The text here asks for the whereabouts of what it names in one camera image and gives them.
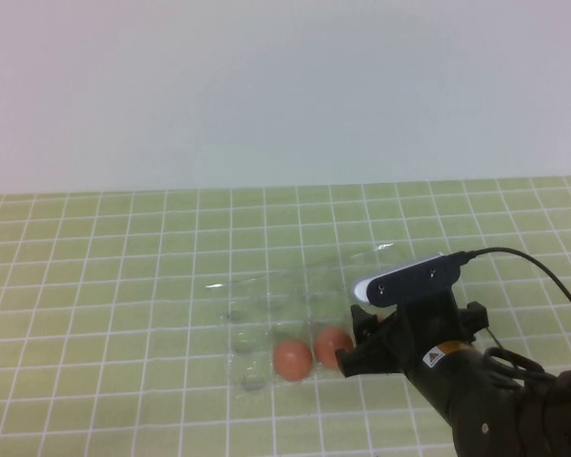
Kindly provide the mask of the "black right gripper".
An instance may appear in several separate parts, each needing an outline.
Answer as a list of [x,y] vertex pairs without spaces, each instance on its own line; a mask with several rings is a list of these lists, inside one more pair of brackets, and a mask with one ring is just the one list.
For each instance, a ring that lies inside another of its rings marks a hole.
[[409,372],[433,347],[449,341],[471,344],[477,332],[489,327],[486,307],[471,302],[460,308],[450,289],[398,305],[386,319],[360,305],[352,305],[350,312],[356,346],[335,351],[345,378]]

